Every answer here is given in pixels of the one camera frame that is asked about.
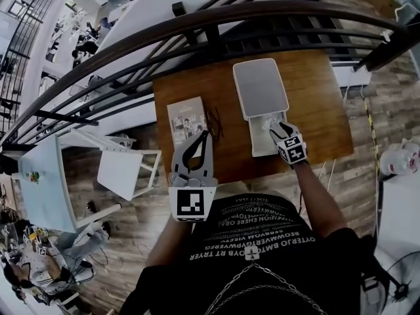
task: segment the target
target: white table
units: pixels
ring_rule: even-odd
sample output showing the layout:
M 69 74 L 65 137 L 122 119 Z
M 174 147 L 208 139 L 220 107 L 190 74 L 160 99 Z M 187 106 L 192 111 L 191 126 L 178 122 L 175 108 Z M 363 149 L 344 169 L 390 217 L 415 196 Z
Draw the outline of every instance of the white table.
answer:
M 42 140 L 18 160 L 20 187 L 28 219 L 37 226 L 76 232 L 82 226 L 121 209 L 115 204 L 77 221 L 68 194 L 60 144 L 56 135 Z M 37 171 L 39 184 L 30 182 L 27 173 Z

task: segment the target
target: wooden floor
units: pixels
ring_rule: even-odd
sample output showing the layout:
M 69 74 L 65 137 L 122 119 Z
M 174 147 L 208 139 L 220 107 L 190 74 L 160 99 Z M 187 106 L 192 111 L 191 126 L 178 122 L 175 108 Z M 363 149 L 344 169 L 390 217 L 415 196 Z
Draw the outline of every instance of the wooden floor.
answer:
M 372 9 L 366 0 L 326 0 L 348 6 Z M 356 23 L 346 27 L 360 28 Z M 420 135 L 420 84 L 408 54 L 373 74 L 367 96 L 376 128 L 380 152 L 402 138 Z M 345 104 L 354 143 L 354 154 L 338 159 L 331 179 L 330 192 L 339 203 L 353 229 L 363 236 L 373 231 L 375 221 L 375 164 L 368 118 L 359 90 L 350 90 Z M 140 141 L 135 148 L 159 148 L 156 125 L 133 129 L 128 134 Z M 108 265 L 95 264 L 98 275 L 80 287 L 94 307 L 95 314 L 111 308 L 119 310 L 135 288 L 144 261 L 169 216 L 169 198 L 163 166 L 159 167 L 156 189 L 131 203 L 118 198 L 96 182 L 100 152 L 72 149 L 64 153 L 66 177 L 77 216 L 85 204 L 94 200 L 99 208 L 120 202 L 123 209 L 110 217 L 112 236 L 104 247 Z M 318 173 L 321 165 L 313 165 Z M 326 184 L 332 161 L 327 163 L 322 182 Z M 250 180 L 251 190 L 277 189 L 297 204 L 299 189 L 292 172 Z M 105 263 L 99 252 L 94 258 Z

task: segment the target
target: white chair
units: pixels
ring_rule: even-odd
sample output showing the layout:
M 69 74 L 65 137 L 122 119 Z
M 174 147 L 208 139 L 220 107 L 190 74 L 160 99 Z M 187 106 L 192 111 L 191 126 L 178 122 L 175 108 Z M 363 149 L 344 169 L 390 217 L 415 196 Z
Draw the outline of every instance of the white chair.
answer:
M 102 150 L 98 182 L 104 187 L 127 201 L 154 188 L 153 181 L 158 169 L 161 150 L 132 150 L 119 144 L 120 142 L 133 142 L 135 139 L 99 136 L 77 129 L 72 129 L 71 133 Z M 153 167 L 142 162 L 143 156 L 148 154 L 156 155 Z M 147 187 L 135 190 L 140 168 L 150 171 L 150 178 Z

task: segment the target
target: seated person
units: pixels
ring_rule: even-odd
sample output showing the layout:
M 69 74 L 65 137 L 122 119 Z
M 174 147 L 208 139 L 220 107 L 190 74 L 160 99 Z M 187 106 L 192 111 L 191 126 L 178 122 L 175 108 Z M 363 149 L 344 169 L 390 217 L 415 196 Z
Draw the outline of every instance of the seated person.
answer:
M 219 191 L 194 231 L 168 218 L 119 313 L 359 314 L 359 239 L 306 160 L 293 169 L 311 228 L 277 191 Z
M 92 37 L 94 37 L 95 39 L 97 39 L 98 37 L 99 37 L 99 32 L 98 32 L 98 30 L 96 30 L 96 29 L 94 29 L 93 27 L 92 27 L 92 25 L 91 25 L 91 23 L 90 22 L 86 22 L 86 26 L 91 30 L 90 32 L 89 32 L 89 35 L 90 36 L 92 36 Z
M 78 45 L 76 47 L 77 51 L 83 51 L 85 53 L 89 53 L 91 55 L 94 55 L 96 51 L 98 50 L 98 46 L 93 41 L 86 41 L 81 45 Z
M 1 226 L 0 247 L 2 252 L 10 251 L 11 245 L 18 247 L 24 242 L 23 235 L 28 225 L 30 225 L 28 220 L 20 219 Z
M 96 213 L 95 205 L 90 201 L 87 211 Z M 28 244 L 23 250 L 17 263 L 3 259 L 3 272 L 6 280 L 14 286 L 31 288 L 33 285 L 40 287 L 45 293 L 55 295 L 71 287 L 80 279 L 93 277 L 92 265 L 83 261 L 85 257 L 94 253 L 110 237 L 110 225 L 107 222 L 102 228 L 97 222 L 91 223 L 93 234 L 85 234 L 90 238 L 82 245 L 74 242 L 86 229 L 80 228 L 76 233 L 63 232 L 54 244 L 46 250 L 46 255 L 35 251 L 35 242 Z
M 112 27 L 114 26 L 115 23 L 116 23 L 116 21 L 108 22 L 108 18 L 107 17 L 101 18 L 99 20 L 99 24 L 102 27 L 108 28 L 108 29 L 112 29 Z
M 81 63 L 81 60 L 87 53 L 79 52 L 77 49 L 72 51 L 73 56 L 73 69 Z

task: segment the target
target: chain necklace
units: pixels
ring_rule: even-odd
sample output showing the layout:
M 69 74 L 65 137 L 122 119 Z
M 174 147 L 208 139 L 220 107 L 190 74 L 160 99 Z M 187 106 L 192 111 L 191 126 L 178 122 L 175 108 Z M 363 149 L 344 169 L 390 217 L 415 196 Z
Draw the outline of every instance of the chain necklace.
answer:
M 223 300 L 215 308 L 215 305 L 220 301 L 220 299 L 223 296 L 224 292 L 226 292 L 230 288 L 230 286 L 232 286 L 232 284 L 241 277 L 242 274 L 246 273 L 252 267 L 258 268 L 258 269 L 262 270 L 264 273 L 270 274 L 271 276 L 273 276 L 277 280 L 279 280 L 282 284 L 287 285 L 287 287 L 280 287 L 280 286 L 275 286 L 275 285 L 257 285 L 257 286 L 254 286 L 254 287 L 250 287 L 250 288 L 244 289 L 244 290 L 242 290 L 242 291 L 240 291 L 240 292 L 238 292 L 236 294 L 231 295 L 227 299 Z M 261 265 L 257 264 L 255 261 L 252 261 L 252 263 L 249 266 L 246 266 L 240 273 L 236 274 L 234 276 L 234 278 L 232 280 L 230 280 L 230 282 L 228 282 L 225 285 L 225 287 L 223 288 L 223 290 L 216 296 L 216 299 L 210 304 L 210 307 L 205 312 L 205 315 L 212 315 L 212 314 L 216 313 L 227 302 L 229 302 L 230 300 L 234 299 L 235 297 L 238 297 L 238 296 L 240 296 L 240 295 L 242 295 L 244 293 L 247 293 L 249 291 L 253 291 L 253 290 L 257 290 L 257 289 L 262 289 L 262 288 L 278 289 L 278 290 L 281 290 L 281 291 L 286 291 L 286 292 L 289 292 L 289 293 L 296 294 L 297 296 L 301 297 L 305 302 L 309 303 L 313 307 L 313 309 L 315 309 L 319 314 L 321 314 L 321 315 L 327 315 L 327 313 L 324 312 L 320 308 L 320 306 L 318 306 L 316 304 L 316 302 L 314 300 L 312 300 L 307 295 L 302 294 L 300 291 L 298 291 L 297 288 L 294 285 L 292 285 L 291 283 L 288 283 L 285 278 L 279 276 L 278 274 L 274 273 L 273 271 L 269 270 L 268 268 L 262 267 Z

